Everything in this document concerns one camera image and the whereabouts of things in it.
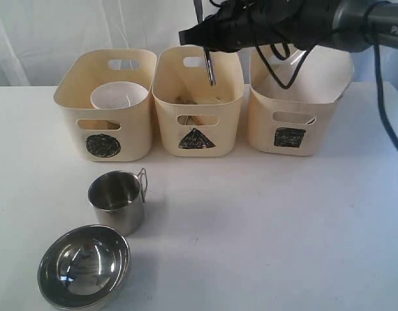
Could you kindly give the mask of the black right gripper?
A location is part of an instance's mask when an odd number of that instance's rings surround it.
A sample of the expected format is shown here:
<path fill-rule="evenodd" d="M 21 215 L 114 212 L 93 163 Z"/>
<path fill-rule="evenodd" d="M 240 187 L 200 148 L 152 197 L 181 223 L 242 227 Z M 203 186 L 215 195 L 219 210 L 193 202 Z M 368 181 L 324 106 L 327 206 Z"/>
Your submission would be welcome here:
<path fill-rule="evenodd" d="M 179 43 L 212 52 L 237 52 L 257 45 L 290 43 L 279 28 L 295 13 L 295 1 L 223 1 L 216 14 L 179 31 Z"/>

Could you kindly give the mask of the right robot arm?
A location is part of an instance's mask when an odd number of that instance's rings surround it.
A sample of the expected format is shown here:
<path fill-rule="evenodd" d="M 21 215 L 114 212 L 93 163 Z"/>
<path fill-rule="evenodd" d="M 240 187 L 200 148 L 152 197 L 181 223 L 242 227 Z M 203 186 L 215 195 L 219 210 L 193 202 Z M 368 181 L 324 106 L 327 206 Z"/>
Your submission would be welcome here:
<path fill-rule="evenodd" d="M 362 52 L 398 49 L 398 3 L 390 1 L 224 1 L 218 11 L 179 33 L 181 45 L 213 52 L 291 44 Z"/>

